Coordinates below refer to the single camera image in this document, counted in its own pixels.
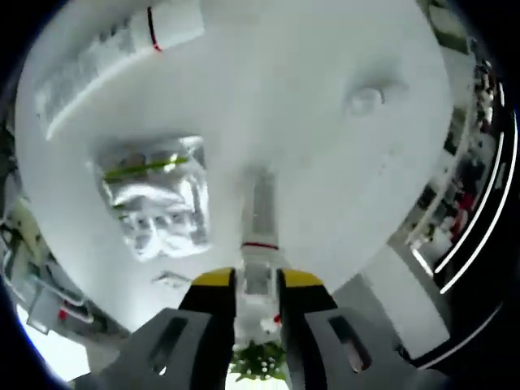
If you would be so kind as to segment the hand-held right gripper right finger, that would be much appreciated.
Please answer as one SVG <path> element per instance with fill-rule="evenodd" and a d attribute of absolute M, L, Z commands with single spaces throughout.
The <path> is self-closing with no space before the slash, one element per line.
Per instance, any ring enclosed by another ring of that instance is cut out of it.
<path fill-rule="evenodd" d="M 295 389 L 439 389 L 369 320 L 339 307 L 315 275 L 277 271 L 281 340 Z"/>

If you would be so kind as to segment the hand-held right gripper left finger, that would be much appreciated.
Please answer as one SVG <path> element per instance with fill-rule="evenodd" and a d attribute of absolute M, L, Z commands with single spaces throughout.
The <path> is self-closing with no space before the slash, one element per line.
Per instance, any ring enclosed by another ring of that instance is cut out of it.
<path fill-rule="evenodd" d="M 131 334 L 119 356 L 77 389 L 223 389 L 235 343 L 236 271 L 206 272 L 180 306 L 166 308 Z"/>

